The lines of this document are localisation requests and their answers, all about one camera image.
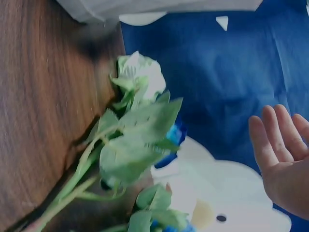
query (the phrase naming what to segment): blue flower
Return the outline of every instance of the blue flower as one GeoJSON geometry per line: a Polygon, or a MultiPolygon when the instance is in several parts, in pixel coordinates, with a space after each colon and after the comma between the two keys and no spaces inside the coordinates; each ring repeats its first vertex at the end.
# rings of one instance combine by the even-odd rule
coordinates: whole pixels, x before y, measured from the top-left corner
{"type": "MultiPolygon", "coordinates": [[[[185,140],[187,135],[187,127],[184,125],[180,116],[177,116],[175,124],[170,128],[167,133],[167,138],[171,140],[175,145],[180,146],[180,144],[185,140]]],[[[169,165],[174,159],[177,158],[177,153],[170,153],[165,156],[159,163],[157,163],[154,167],[159,169],[169,165]]]]}
{"type": "MultiPolygon", "coordinates": [[[[156,228],[156,227],[158,227],[158,226],[159,226],[159,222],[158,222],[157,220],[154,220],[154,221],[152,222],[152,225],[151,225],[150,229],[154,229],[154,228],[156,228]]],[[[180,231],[178,231],[178,230],[175,229],[174,227],[167,226],[167,227],[163,230],[163,232],[180,232],[180,231]]],[[[185,228],[185,229],[184,229],[183,231],[181,231],[181,232],[196,232],[196,229],[188,222],[187,228],[185,228]]]]}

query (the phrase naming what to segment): white rose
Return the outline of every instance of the white rose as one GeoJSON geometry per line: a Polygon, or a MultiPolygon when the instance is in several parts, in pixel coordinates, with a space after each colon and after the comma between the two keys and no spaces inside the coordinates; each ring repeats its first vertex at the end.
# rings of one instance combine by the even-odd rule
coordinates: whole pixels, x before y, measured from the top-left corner
{"type": "Polygon", "coordinates": [[[148,85],[143,99],[151,101],[166,88],[159,63],[139,52],[119,57],[118,78],[113,78],[112,81],[119,85],[123,92],[148,85]]]}

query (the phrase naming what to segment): hand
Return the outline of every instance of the hand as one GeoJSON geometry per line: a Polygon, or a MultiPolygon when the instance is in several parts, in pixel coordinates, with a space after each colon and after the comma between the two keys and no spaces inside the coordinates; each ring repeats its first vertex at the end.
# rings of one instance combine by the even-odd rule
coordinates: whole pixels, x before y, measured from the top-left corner
{"type": "Polygon", "coordinates": [[[282,105],[265,106],[262,120],[249,119],[250,138],[269,198],[277,205],[309,219],[309,122],[293,119],[282,105]]]}

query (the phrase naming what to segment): white paper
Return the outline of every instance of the white paper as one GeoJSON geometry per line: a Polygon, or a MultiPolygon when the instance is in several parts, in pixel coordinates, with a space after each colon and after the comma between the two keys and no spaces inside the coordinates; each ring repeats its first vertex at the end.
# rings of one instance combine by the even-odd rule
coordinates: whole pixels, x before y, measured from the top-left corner
{"type": "Polygon", "coordinates": [[[98,23],[106,18],[145,12],[255,11],[263,0],[57,0],[76,20],[98,23]]]}

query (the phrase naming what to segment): blue cloth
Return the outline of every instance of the blue cloth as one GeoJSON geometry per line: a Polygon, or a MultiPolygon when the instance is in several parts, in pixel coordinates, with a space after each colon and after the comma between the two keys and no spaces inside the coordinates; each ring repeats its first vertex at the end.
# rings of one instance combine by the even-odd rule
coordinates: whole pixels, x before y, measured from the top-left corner
{"type": "MultiPolygon", "coordinates": [[[[162,67],[172,97],[184,97],[188,135],[216,159],[256,171],[248,118],[283,104],[309,119],[309,17],[306,0],[264,0],[257,12],[169,14],[144,26],[122,24],[127,54],[162,67]],[[225,32],[216,16],[229,16],[225,32]]],[[[291,214],[292,232],[309,222],[291,214]]]]}

